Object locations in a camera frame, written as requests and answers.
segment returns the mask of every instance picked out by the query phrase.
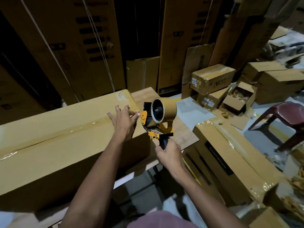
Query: hand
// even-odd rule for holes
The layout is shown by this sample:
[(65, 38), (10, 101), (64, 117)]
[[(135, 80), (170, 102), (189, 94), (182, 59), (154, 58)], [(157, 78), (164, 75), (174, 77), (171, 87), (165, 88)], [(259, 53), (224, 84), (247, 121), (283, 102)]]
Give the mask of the hand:
[(180, 148), (180, 145), (176, 144), (171, 138), (168, 139), (165, 150), (160, 146), (155, 148), (158, 160), (168, 169), (177, 182), (179, 182), (181, 175), (187, 173)]
[(116, 105), (115, 110), (116, 117), (107, 112), (114, 126), (114, 134), (119, 139), (121, 138), (122, 141), (131, 139), (136, 128), (137, 119), (140, 117), (139, 111), (131, 111), (129, 105), (126, 105), (123, 110)]

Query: black handle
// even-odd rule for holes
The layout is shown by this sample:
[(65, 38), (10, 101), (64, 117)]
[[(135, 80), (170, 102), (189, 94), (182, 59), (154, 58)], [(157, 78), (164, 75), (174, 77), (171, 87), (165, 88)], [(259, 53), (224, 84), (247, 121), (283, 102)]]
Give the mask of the black handle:
[(165, 150), (168, 144), (168, 138), (158, 139), (160, 147)]

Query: rope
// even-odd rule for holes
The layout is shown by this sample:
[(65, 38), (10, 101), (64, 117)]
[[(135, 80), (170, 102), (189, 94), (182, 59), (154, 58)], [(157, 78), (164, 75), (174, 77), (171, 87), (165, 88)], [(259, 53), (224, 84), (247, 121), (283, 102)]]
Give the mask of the rope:
[(69, 86), (71, 87), (71, 90), (72, 90), (72, 92), (73, 92), (73, 93), (74, 93), (74, 95), (75, 95), (75, 98), (76, 98), (76, 99), (77, 99), (77, 101), (79, 102), (78, 97), (76, 96), (76, 94), (75, 94), (75, 92), (74, 92), (74, 90), (73, 90), (73, 88), (72, 88), (72, 86), (71, 86), (71, 84), (70, 84), (69, 80), (68, 80), (68, 79), (67, 79), (67, 77), (65, 76), (65, 73), (63, 72), (63, 69), (61, 68), (61, 66), (60, 66), (60, 64), (59, 64), (58, 60), (56, 59), (56, 57), (55, 57), (55, 55), (54, 55), (53, 51), (51, 50), (51, 48), (50, 48), (50, 46), (49, 46), (49, 44), (48, 44), (47, 40), (45, 39), (45, 37), (44, 37), (44, 35), (42, 34), (42, 32), (41, 32), (40, 28), (38, 27), (38, 25), (37, 25), (37, 23), (36, 23), (36, 21), (35, 21), (34, 17), (32, 16), (32, 14), (31, 14), (31, 12), (29, 11), (29, 9), (27, 8), (27, 6), (25, 5), (24, 1), (23, 1), (23, 0), (20, 0), (20, 1), (21, 1), (22, 5), (24, 6), (25, 10), (27, 11), (27, 13), (28, 13), (29, 17), (32, 19), (32, 22), (33, 22), (33, 23), (34, 23), (34, 25), (36, 26), (36, 29), (37, 29), (37, 30), (38, 30), (38, 32), (40, 33), (40, 36), (42, 37), (42, 39), (43, 39), (44, 43), (45, 43), (45, 44), (46, 44), (46, 46), (49, 48), (49, 51), (51, 52), (51, 54), (52, 54), (53, 58), (55, 59), (55, 61), (56, 61), (57, 65), (58, 65), (58, 67), (59, 67), (60, 71), (62, 72), (62, 74), (63, 74), (64, 78), (66, 79), (67, 83), (69, 84)]
[(90, 24), (91, 24), (91, 27), (92, 27), (92, 30), (93, 30), (93, 33), (94, 33), (94, 36), (96, 38), (96, 41), (97, 41), (97, 44), (98, 44), (98, 47), (99, 47), (99, 50), (101, 52), (101, 56), (103, 58), (103, 61), (105, 63), (105, 67), (107, 69), (107, 72), (108, 72), (108, 75), (109, 75), (109, 78), (110, 78), (110, 82), (111, 82), (111, 85), (112, 85), (112, 88), (113, 88), (113, 92), (115, 92), (115, 88), (114, 88), (114, 84), (113, 84), (113, 80), (112, 80), (112, 76), (111, 76), (111, 73), (110, 73), (110, 69), (109, 69), (109, 66), (108, 66), (108, 62), (107, 62), (107, 59), (105, 57), (105, 52), (103, 50), (103, 47), (102, 47), (102, 44), (101, 44), (101, 40), (100, 40), (100, 37), (99, 37), (99, 34), (97, 32), (97, 29), (96, 29), (96, 26), (95, 26), (95, 23), (93, 21), (93, 18), (90, 14), (90, 11), (85, 3), (85, 0), (82, 0), (83, 2), (83, 5), (85, 6), (85, 9), (86, 9), (86, 12), (87, 12), (87, 15), (89, 17), (89, 21), (90, 21)]
[(205, 25), (204, 25), (204, 29), (203, 29), (203, 32), (202, 32), (202, 35), (201, 35), (199, 45), (201, 44), (201, 41), (202, 41), (202, 38), (203, 38), (203, 34), (204, 34), (204, 31), (205, 31), (205, 28), (206, 28), (206, 25), (207, 25), (207, 21), (208, 21), (208, 18), (209, 18), (209, 13), (210, 13), (210, 10), (211, 10), (212, 3), (213, 3), (213, 0), (211, 0), (211, 3), (210, 3), (209, 11), (208, 11), (208, 14), (207, 14), (207, 19), (206, 19), (206, 22), (205, 22)]

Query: tape roll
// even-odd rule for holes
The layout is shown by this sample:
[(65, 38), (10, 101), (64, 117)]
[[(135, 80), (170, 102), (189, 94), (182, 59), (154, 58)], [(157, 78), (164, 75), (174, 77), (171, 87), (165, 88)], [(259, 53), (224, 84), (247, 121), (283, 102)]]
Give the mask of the tape roll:
[(172, 98), (155, 98), (151, 104), (151, 115), (156, 123), (172, 122), (177, 114), (176, 103)]

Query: person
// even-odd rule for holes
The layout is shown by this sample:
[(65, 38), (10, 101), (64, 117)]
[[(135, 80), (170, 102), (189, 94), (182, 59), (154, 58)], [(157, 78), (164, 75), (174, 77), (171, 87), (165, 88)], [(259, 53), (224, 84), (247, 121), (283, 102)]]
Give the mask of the person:
[[(124, 141), (134, 133), (139, 112), (131, 111), (129, 106), (120, 110), (116, 105), (116, 116), (108, 112), (114, 126), (114, 134), (89, 174), (75, 194), (60, 224), (65, 227), (102, 227), (111, 200), (115, 177), (120, 161)], [(180, 146), (169, 139), (167, 147), (162, 150), (156, 147), (159, 161), (167, 168), (171, 176), (189, 195), (208, 228), (248, 227), (229, 210), (209, 195), (189, 174), (184, 166)], [(172, 215), (169, 212), (151, 212), (127, 227), (197, 227), (189, 221)]]

